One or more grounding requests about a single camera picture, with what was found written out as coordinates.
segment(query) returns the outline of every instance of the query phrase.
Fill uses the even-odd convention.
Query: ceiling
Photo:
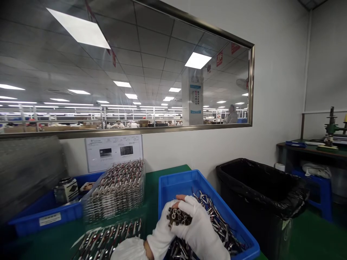
[[[192,52],[213,57],[204,70],[204,105],[247,103],[247,91],[236,85],[248,76],[248,49],[231,54],[231,43],[130,0],[89,1],[97,23],[116,55],[116,66],[106,49],[78,43],[50,14],[50,8],[88,20],[84,0],[13,0],[0,8],[0,96],[20,101],[93,103],[180,107],[181,73]],[[223,50],[223,62],[216,56]],[[131,88],[113,81],[129,82]],[[91,95],[70,94],[84,90]],[[138,100],[128,99],[136,94]],[[166,96],[174,97],[164,102]]]

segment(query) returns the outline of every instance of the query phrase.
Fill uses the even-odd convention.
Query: black container
[[[287,259],[292,218],[305,210],[309,196],[305,181],[244,158],[219,165],[216,171],[221,197],[268,260]]]

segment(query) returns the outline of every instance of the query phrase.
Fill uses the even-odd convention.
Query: wall
[[[305,111],[347,109],[347,1],[313,11]]]
[[[276,144],[300,137],[308,12],[294,0],[165,2],[255,44],[254,119],[247,128],[145,134],[147,171],[188,164],[218,188],[218,164],[245,157],[273,165]],[[83,139],[62,143],[70,174],[86,173]]]

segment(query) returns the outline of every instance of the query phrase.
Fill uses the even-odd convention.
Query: blue crate
[[[192,195],[192,187],[195,191],[201,190],[203,193],[210,195],[212,202],[218,209],[222,218],[233,230],[235,230],[234,235],[236,238],[242,244],[247,245],[248,249],[246,251],[238,254],[232,259],[251,260],[258,257],[260,255],[258,242],[199,170],[175,173],[159,178],[158,219],[161,217],[162,210],[168,201],[175,199],[177,194]]]
[[[92,173],[74,177],[77,181],[77,185],[80,188],[86,182],[95,182],[104,172]],[[33,204],[24,209],[21,213],[16,215],[9,225],[15,225],[17,235],[23,237],[29,234],[37,233],[43,229],[51,228],[61,225],[63,223],[73,221],[81,218],[83,215],[83,208],[80,202],[73,203],[67,206],[59,206],[54,197],[54,192],[50,192],[43,195]],[[51,216],[51,219],[55,222],[40,226],[40,219]]]

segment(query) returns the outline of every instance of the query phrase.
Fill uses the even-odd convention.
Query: workbench
[[[147,236],[152,233],[158,221],[158,183],[159,177],[172,173],[191,170],[188,165],[160,170],[146,174],[145,197],[143,205],[120,216],[122,219],[132,219],[144,215],[144,232]],[[39,233],[21,237],[7,246],[11,259],[35,260],[68,260],[74,251],[70,250],[73,243],[86,231],[83,220],[75,220],[40,231]],[[267,260],[261,253],[257,260]]]

